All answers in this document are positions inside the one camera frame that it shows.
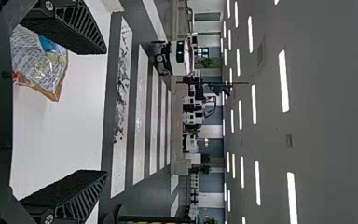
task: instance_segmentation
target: gray floor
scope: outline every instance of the gray floor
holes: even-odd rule
[[[166,165],[161,170],[158,169],[156,173],[150,175],[149,168],[149,155],[150,155],[150,131],[151,122],[153,120],[146,119],[145,129],[145,176],[144,180],[133,185],[133,164],[134,164],[134,132],[135,132],[135,114],[136,114],[136,98],[137,98],[137,76],[138,76],[138,56],[139,45],[142,45],[146,54],[149,54],[148,43],[156,40],[157,36],[154,32],[150,19],[147,16],[145,7],[142,0],[128,0],[122,2],[126,11],[123,13],[117,13],[112,16],[111,35],[110,35],[110,55],[108,64],[108,74],[106,79],[106,96],[105,96],[105,111],[104,111],[104,123],[103,123],[103,155],[102,155],[102,169],[112,172],[112,156],[113,150],[115,150],[112,136],[115,130],[115,101],[117,91],[117,55],[112,52],[118,50],[117,43],[120,39],[119,24],[121,17],[123,17],[130,28],[133,31],[132,40],[132,57],[131,57],[131,88],[130,88],[130,100],[129,100],[129,129],[128,129],[128,142],[127,142],[127,157],[126,157],[126,172],[125,172],[125,190],[118,194],[116,197],[111,198],[111,179],[109,179],[106,187],[103,191],[100,200],[99,215],[110,213],[113,211],[116,205],[124,204],[129,207],[130,212],[133,215],[142,216],[164,216],[169,217],[171,212],[171,205],[175,200],[176,195],[179,195],[179,209],[177,216],[181,216],[184,213],[184,192],[180,188],[176,188],[175,192],[171,194],[171,173],[170,166]],[[152,76],[153,67],[152,60],[149,57],[149,66],[147,71],[147,102],[151,102],[152,92]],[[145,109],[146,117],[150,118],[151,104],[147,104]],[[159,158],[160,148],[160,118],[161,109],[160,104],[158,108],[158,145],[157,145],[157,158]]]

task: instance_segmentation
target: plastic bag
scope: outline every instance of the plastic bag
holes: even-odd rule
[[[14,81],[60,100],[68,66],[67,49],[18,25],[10,38]]]

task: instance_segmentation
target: green plant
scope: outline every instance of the green plant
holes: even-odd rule
[[[207,219],[205,219],[204,224],[219,224],[219,221],[215,220],[213,217],[208,217]]]

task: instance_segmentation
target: rectangular ceiling light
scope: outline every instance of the rectangular ceiling light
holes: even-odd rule
[[[232,155],[232,178],[235,179],[235,154],[233,153]]]
[[[237,76],[241,76],[241,56],[240,49],[237,49]]]
[[[228,29],[228,50],[231,50],[231,30]]]
[[[255,103],[255,85],[252,85],[252,110],[253,110],[253,122],[257,124],[257,108]]]
[[[228,212],[231,212],[231,191],[228,190]]]
[[[223,137],[226,136],[226,121],[223,119]]]
[[[225,183],[225,202],[227,201],[227,184]]]
[[[241,188],[245,188],[245,168],[243,164],[243,157],[241,157]]]
[[[231,132],[234,133],[234,110],[231,110]]]
[[[279,72],[281,76],[282,112],[285,113],[290,110],[290,107],[289,90],[287,87],[286,54],[284,50],[279,54]]]
[[[225,66],[227,66],[227,49],[225,49]]]
[[[226,85],[227,85],[227,81],[226,81]],[[226,95],[226,100],[228,99],[228,96]]]
[[[222,106],[225,106],[226,94],[222,91]]]
[[[229,84],[232,84],[232,68],[229,68]]]
[[[260,206],[260,167],[258,161],[255,162],[255,202]]]
[[[252,27],[252,17],[248,18],[248,35],[249,35],[249,52],[253,52],[253,27]]]
[[[231,17],[231,8],[230,8],[230,2],[227,0],[227,16],[228,18]]]
[[[223,21],[223,37],[226,38],[226,22]]]
[[[287,172],[290,224],[298,224],[295,174]]]
[[[238,117],[239,117],[238,123],[240,126],[240,130],[242,130],[242,100],[238,101]]]
[[[235,27],[238,28],[239,22],[238,22],[238,2],[235,1],[234,4],[234,13],[235,13]]]
[[[230,160],[230,157],[229,157],[229,152],[227,153],[227,172],[229,173],[229,160]]]

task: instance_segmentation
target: white wall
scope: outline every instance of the white wall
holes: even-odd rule
[[[225,0],[190,0],[188,6],[193,8],[194,13],[221,12],[226,5]]]
[[[199,47],[220,46],[220,35],[199,35]]]
[[[202,125],[199,132],[199,138],[222,138],[222,125]]]
[[[200,69],[203,77],[220,77],[222,76],[222,69],[220,68],[203,68]]]
[[[102,2],[86,2],[108,46],[110,14]],[[58,103],[32,89],[14,87],[10,186],[18,199],[78,169],[101,169],[106,68],[107,55],[71,52]],[[97,223],[97,208],[89,224]]]
[[[196,21],[194,24],[194,32],[196,33],[220,32],[221,29],[221,21]]]
[[[199,193],[199,208],[224,208],[223,193]]]

